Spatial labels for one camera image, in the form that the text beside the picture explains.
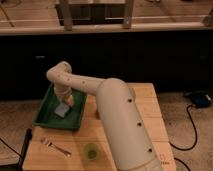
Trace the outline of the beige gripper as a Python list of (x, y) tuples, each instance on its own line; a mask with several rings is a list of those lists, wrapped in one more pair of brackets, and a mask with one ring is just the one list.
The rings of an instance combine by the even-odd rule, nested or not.
[(72, 90), (70, 88), (66, 90), (57, 90), (56, 96), (61, 102), (65, 103), (69, 107), (72, 107), (74, 105), (74, 98), (72, 95)]

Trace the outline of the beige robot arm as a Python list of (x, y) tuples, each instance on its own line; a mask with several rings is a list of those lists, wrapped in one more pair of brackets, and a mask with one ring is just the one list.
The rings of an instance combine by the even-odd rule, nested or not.
[(49, 69), (47, 79), (56, 96), (65, 101), (75, 89), (96, 97), (105, 135), (118, 171), (163, 171), (151, 138), (135, 102), (134, 90), (117, 78), (72, 74), (62, 61)]

